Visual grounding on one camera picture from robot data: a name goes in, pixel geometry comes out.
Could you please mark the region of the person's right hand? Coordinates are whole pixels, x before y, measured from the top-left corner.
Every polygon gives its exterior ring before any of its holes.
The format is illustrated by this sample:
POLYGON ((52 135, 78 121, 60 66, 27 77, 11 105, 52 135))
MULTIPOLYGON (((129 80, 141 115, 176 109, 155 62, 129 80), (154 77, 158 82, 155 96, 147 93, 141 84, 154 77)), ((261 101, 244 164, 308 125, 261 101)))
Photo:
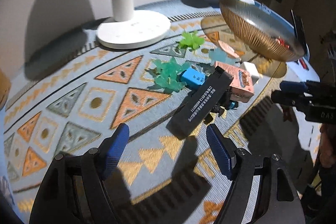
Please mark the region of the person's right hand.
POLYGON ((319 131, 319 160, 324 168, 330 168, 335 164, 335 152, 330 139, 331 135, 335 135, 335 125, 322 124, 319 131))

